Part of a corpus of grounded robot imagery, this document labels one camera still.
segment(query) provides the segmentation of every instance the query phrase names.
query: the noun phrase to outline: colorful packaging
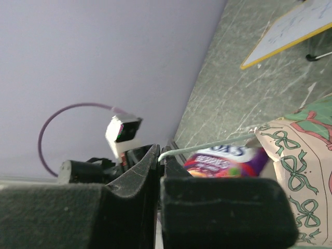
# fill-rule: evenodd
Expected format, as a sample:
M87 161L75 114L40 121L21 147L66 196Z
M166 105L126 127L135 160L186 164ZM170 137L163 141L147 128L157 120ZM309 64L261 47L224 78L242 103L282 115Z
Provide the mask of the colorful packaging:
M297 245L332 247L332 94L259 127L256 137L288 196Z
M263 148L222 145L198 150L184 168L194 177L254 177L268 160Z

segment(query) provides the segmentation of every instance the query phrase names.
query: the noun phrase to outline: red pattern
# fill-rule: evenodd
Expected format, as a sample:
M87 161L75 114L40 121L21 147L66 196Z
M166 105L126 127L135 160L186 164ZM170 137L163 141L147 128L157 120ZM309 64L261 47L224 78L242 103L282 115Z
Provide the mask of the red pattern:
M307 116L307 118L306 118L305 120L306 120L306 121L310 121L310 122L312 122L312 123L315 123L315 124L317 124L317 125L320 125L320 126L325 127L325 128L327 129L327 131L328 131L329 139L324 138L323 136L317 134L316 132L308 131L308 130L303 129L303 128L298 124L298 122L300 122L300 121L297 121L297 122L291 123L290 125L291 125L294 129L296 129L297 131L299 131L299 132L302 132L302 133L305 133L305 134L308 134L308 135L314 136L315 138L317 138L317 139L323 141L323 142L326 144L328 150L332 150L332 126L329 125L329 124L325 124L325 123L322 123L322 122L316 120L316 119L315 119L316 115L317 115L317 113L314 112L313 110L311 110L311 111L309 111L308 116Z

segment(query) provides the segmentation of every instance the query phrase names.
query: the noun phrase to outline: black foam pad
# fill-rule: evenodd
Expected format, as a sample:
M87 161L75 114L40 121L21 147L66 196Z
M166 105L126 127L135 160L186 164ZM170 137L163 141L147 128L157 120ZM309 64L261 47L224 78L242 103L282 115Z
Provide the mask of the black foam pad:
M285 192L269 179L166 177L161 208L165 249L286 249L298 238Z
M108 184L0 190L1 249L154 248L160 148Z
M166 146L163 152L171 150L170 146ZM192 177L191 174L183 168L176 160L175 156L167 156L164 159L164 176L165 177Z

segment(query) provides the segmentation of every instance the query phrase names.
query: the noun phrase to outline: purple cable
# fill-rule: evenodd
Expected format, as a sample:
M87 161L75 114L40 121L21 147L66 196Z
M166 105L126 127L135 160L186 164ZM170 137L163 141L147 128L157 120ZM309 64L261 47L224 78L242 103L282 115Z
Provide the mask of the purple cable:
M72 109L72 108L76 108L76 107L82 107L82 106L93 106L93 107L100 107L100 108L103 108L103 109L107 109L107 110L111 110L111 111L114 111L115 113L122 113L122 114L126 114L126 112L124 112L123 110L119 109L119 108L116 108L116 107L112 107L112 106L109 106L109 105L104 105L104 104L98 104L98 103L78 103L78 104L73 104L73 105L69 105L67 107L64 107L60 110L58 110L57 112L55 112L51 117L49 117L45 124L43 125L43 127L41 128L40 130L40 133L39 133L39 137L38 137L38 155L39 155L39 158L40 158L40 161L42 163L42 165L44 166L44 168L52 175L52 176L55 176L55 177L58 177L58 174L55 173L52 169L50 169L50 167L48 167L46 161L45 161L45 158L43 156L43 152L42 152L42 140L43 140L43 135L44 135L44 132L47 128L47 126L51 123L51 121L59 114L63 113L64 111L66 110L69 110L69 109Z

